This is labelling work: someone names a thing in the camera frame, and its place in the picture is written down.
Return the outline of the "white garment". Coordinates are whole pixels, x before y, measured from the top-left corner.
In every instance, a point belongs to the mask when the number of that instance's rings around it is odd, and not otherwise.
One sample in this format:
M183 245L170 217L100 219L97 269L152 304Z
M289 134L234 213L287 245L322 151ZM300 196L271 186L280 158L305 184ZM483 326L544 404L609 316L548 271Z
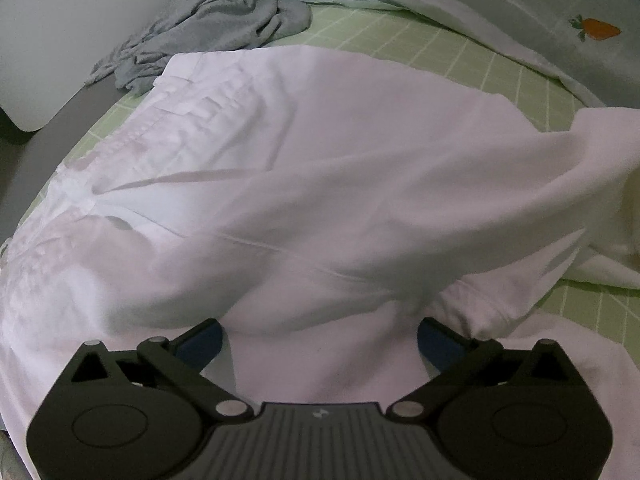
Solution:
M253 403L389 404L430 376L431 315L554 337L639 474L625 349L535 304L564 275L639 277L639 114L542 133L504 96L307 46L175 56L126 122L58 167L1 258L1 416L27 427L86 340L131 349L218 318L206 376Z

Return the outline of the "grey crumpled garment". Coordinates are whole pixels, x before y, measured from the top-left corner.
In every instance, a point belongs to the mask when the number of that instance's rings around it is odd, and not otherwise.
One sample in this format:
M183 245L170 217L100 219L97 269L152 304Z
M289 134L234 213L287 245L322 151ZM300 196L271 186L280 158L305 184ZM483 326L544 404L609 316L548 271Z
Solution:
M311 19L297 0L171 0L99 60L85 85L112 75L116 89L142 96L176 54L260 48L303 32Z

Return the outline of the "white rounded board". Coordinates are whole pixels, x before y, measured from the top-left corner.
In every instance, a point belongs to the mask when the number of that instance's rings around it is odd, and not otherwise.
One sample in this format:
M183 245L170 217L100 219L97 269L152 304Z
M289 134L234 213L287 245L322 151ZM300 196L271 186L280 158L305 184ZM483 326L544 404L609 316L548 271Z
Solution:
M41 129L170 0L1 0L1 108Z

